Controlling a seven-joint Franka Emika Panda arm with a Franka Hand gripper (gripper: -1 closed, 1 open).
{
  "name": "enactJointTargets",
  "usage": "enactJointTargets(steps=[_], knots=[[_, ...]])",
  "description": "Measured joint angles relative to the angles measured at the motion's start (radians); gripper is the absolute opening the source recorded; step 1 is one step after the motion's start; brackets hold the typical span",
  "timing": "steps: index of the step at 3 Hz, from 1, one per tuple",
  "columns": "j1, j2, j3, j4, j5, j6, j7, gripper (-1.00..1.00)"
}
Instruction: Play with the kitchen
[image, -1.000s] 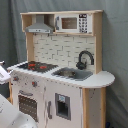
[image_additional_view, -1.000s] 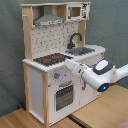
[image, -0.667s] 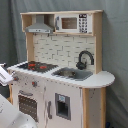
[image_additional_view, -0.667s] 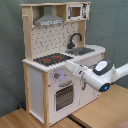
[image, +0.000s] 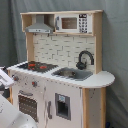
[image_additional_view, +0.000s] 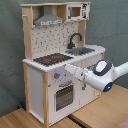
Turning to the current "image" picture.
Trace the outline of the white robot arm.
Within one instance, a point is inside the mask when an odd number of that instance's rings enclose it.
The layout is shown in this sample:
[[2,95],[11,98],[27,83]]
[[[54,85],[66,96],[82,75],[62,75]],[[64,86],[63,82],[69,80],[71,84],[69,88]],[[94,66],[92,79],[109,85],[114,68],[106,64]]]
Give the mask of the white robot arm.
[[17,110],[9,101],[14,80],[0,67],[0,128],[37,128],[34,119]]

